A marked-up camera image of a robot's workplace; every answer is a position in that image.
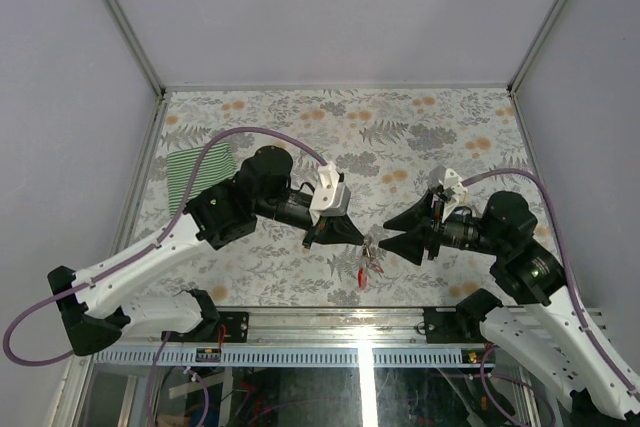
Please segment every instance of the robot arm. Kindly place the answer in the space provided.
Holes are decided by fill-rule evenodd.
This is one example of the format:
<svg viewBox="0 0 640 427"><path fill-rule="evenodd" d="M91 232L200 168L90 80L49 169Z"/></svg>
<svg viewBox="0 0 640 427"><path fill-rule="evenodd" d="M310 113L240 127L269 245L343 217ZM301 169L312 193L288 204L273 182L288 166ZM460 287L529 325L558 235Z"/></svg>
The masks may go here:
<svg viewBox="0 0 640 427"><path fill-rule="evenodd" d="M364 238L347 215L349 189L335 165L319 168L321 187L313 196L291 188L292 167L286 150L263 147L232 179L191 199L177 222L91 267L51 271L48 280L54 294L83 283L90 286L57 302L74 353L89 355L123 337L157 337L163 331L181 334L183 341L215 340L220 316L207 292L195 289L168 298L136 298L136 293L175 266L251 234L256 215L306 230L307 248L314 242L362 245ZM168 228L170 234L159 242ZM141 255L150 245L155 248ZM136 257L123 269L93 281Z"/></svg>
<svg viewBox="0 0 640 427"><path fill-rule="evenodd" d="M457 207L456 192L443 181L451 178L459 189L457 180L461 179L457 174L446 169L436 178L436 185L416 205L384 224L404 233L381 241L379 246L416 265L422 262L424 250L432 260L443 245L495 256L490 272L496 283L541 323L561 352L517 322L497 298L484 290L458 304L459 324L478 330L482 337L502 347L549 386L568 410L576 411L578 405L588 411L591 406L592 414L599 412L608 420L637 419L640 402L636 392L629 391L607 365L587 330L634 385L640 385L638 375L605 338L581 300L579 305L589 327L580 325L564 269L533 239L537 219L526 200L515 192L497 192L490 197L482 216L474 217L470 209Z"/></svg>

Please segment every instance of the green striped cloth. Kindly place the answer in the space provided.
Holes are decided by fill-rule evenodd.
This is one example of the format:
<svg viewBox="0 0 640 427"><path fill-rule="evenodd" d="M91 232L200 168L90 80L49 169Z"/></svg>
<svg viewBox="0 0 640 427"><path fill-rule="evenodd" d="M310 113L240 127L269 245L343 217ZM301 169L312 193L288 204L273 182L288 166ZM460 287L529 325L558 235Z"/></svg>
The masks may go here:
<svg viewBox="0 0 640 427"><path fill-rule="evenodd" d="M178 209L178 204L180 204L187 188L193 165L201 151L201 148L181 150L167 156L167 184L169 186L169 212L171 215L175 214ZM200 165L196 181L189 194L189 200L212 185L233 177L236 170L238 170L238 166L231 155L231 146L227 142L214 145Z"/></svg>

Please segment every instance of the gray flower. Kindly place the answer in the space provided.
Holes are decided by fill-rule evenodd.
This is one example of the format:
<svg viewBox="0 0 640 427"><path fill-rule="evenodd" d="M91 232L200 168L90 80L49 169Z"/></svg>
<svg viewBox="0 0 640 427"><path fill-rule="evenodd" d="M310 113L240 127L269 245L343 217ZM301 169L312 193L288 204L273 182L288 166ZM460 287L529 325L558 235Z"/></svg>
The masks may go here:
<svg viewBox="0 0 640 427"><path fill-rule="evenodd" d="M345 154L336 158L336 165L348 170L352 174L360 174L365 177L374 177L380 172L380 167L374 165L376 156L371 152L362 152L360 155Z"/></svg>
<svg viewBox="0 0 640 427"><path fill-rule="evenodd" d="M440 149L445 144L453 144L458 140L458 134L453 129L444 127L427 127L424 124L412 125L409 129L415 137L408 140L409 147L415 151Z"/></svg>
<svg viewBox="0 0 640 427"><path fill-rule="evenodd" d="M333 114L335 117L340 117L347 112L347 108L344 106L342 102L338 102L337 104L333 102L325 102L320 106L322 110L326 110L327 112Z"/></svg>
<svg viewBox="0 0 640 427"><path fill-rule="evenodd" d="M355 307L360 305L360 296L355 290L347 294L344 289L337 289L327 295L327 301L342 307Z"/></svg>

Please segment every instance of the perforated rail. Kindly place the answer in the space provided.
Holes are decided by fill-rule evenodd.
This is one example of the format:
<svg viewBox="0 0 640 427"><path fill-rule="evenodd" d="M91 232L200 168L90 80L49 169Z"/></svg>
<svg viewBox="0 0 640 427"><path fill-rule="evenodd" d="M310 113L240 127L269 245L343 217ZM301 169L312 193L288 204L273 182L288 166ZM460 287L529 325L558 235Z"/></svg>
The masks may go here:
<svg viewBox="0 0 640 427"><path fill-rule="evenodd" d="M96 355L96 362L117 365L151 365L157 347L112 347ZM458 348L375 348L376 367L473 367L464 363ZM199 354L195 348L170 347L158 365L218 365L228 367L357 367L356 348L278 349L228 347L222 356Z"/></svg>

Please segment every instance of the floor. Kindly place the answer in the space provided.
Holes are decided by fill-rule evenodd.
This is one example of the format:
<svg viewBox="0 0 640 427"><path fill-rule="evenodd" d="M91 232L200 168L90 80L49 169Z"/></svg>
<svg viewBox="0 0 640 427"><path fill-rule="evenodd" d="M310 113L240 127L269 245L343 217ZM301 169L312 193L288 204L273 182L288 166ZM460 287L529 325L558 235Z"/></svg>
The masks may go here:
<svg viewBox="0 0 640 427"><path fill-rule="evenodd" d="M140 206L135 237L169 220L166 157L204 145L217 132L262 126L296 137L333 160L352 191L349 214L363 233L380 240L382 224L415 203L439 164L468 177L498 167L528 168L528 158L506 90L288 90L174 92ZM294 186L315 183L312 159L266 136L231 138L238 164L263 145L285 147L294 158ZM521 192L540 219L538 240L553 247L541 199L523 178L486 180L470 189L469 205L482 211L491 193ZM208 290L225 306L454 305L478 287L513 303L489 275L490 257L443 248L435 261L414 266L380 252L383 274L366 290L356 280L360 249L301 245L302 232L259 220L254 234L179 266L150 285L146 295L185 288Z"/></svg>

